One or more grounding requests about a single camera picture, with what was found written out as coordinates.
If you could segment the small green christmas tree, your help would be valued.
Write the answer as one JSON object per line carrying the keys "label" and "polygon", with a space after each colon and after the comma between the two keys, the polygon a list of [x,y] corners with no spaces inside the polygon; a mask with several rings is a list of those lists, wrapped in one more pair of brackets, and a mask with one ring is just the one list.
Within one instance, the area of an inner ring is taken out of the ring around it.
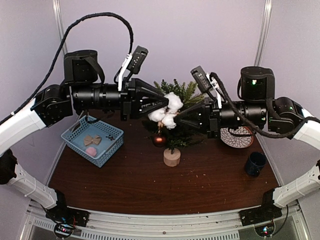
{"label": "small green christmas tree", "polygon": [[203,102],[205,95],[198,92],[197,83],[180,82],[177,79],[167,82],[163,79],[160,82],[154,81],[153,84],[169,99],[169,105],[150,113],[142,120],[143,127],[151,133],[150,138],[154,141],[164,139],[164,143],[159,143],[160,147],[171,151],[200,143],[202,140],[197,138],[200,133],[180,122],[198,120],[196,113],[180,117],[183,111]]}

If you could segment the white fluffy ornament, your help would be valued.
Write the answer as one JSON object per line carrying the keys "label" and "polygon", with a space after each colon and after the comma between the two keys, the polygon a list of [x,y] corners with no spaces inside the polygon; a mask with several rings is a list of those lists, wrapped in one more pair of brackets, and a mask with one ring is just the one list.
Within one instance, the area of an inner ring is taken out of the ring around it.
{"label": "white fluffy ornament", "polygon": [[168,105],[149,113],[148,118],[171,130],[177,126],[174,117],[178,114],[178,111],[184,104],[180,97],[173,92],[166,94],[164,97],[168,99]]}

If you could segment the dark red bauble ornament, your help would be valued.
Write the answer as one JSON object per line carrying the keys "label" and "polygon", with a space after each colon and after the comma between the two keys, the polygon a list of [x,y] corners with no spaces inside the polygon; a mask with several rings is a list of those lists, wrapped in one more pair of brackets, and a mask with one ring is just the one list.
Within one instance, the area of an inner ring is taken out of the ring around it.
{"label": "dark red bauble ornament", "polygon": [[167,139],[163,135],[155,135],[152,139],[152,143],[155,147],[161,148],[166,145]]}

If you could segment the pink pompom ornament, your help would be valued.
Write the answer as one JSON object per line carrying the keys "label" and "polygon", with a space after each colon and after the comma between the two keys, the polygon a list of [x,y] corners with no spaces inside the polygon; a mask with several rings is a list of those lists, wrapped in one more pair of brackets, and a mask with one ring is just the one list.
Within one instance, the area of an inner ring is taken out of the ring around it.
{"label": "pink pompom ornament", "polygon": [[95,157],[96,155],[97,155],[97,149],[95,148],[95,147],[88,147],[86,150],[85,150],[85,152],[89,155],[89,156],[91,156],[91,157]]}

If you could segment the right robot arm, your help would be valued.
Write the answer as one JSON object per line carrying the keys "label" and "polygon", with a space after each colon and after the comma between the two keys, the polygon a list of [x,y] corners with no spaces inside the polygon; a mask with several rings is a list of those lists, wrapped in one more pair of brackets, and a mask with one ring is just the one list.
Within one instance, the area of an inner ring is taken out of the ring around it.
{"label": "right robot arm", "polygon": [[214,72],[198,66],[191,75],[202,93],[215,90],[204,101],[180,112],[175,123],[186,125],[209,138],[219,138],[221,129],[251,128],[270,139],[295,139],[320,147],[320,121],[288,97],[275,97],[275,75],[270,68],[247,66],[237,84],[238,100],[231,100]]}

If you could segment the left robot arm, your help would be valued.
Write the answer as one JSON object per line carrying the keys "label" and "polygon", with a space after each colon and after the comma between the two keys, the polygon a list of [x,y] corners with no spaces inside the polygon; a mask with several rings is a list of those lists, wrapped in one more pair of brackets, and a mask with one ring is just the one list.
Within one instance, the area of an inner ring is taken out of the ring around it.
{"label": "left robot arm", "polygon": [[152,85],[135,78],[148,54],[138,47],[127,56],[121,71],[129,71],[126,80],[105,83],[96,50],[78,50],[64,56],[64,80],[36,94],[22,109],[0,126],[0,182],[14,186],[26,197],[38,202],[48,216],[67,222],[72,211],[62,192],[49,188],[28,174],[12,152],[12,146],[30,134],[48,128],[73,113],[102,110],[120,111],[122,120],[139,119],[169,103]]}

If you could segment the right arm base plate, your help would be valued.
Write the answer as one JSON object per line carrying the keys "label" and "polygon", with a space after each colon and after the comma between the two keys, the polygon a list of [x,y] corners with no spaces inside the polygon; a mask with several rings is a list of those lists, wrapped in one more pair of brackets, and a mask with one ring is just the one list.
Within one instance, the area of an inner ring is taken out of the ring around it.
{"label": "right arm base plate", "polygon": [[239,211],[242,226],[255,225],[271,221],[282,216],[282,209],[271,204]]}

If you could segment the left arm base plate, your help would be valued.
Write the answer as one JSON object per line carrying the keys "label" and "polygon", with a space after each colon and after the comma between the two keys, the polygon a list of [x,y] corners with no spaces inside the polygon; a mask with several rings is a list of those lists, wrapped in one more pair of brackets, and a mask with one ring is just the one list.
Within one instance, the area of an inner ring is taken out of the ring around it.
{"label": "left arm base plate", "polygon": [[43,209],[45,216],[51,219],[55,223],[65,223],[71,226],[86,227],[89,220],[90,213],[86,210],[80,210],[75,208],[61,208],[55,206],[51,209]]}

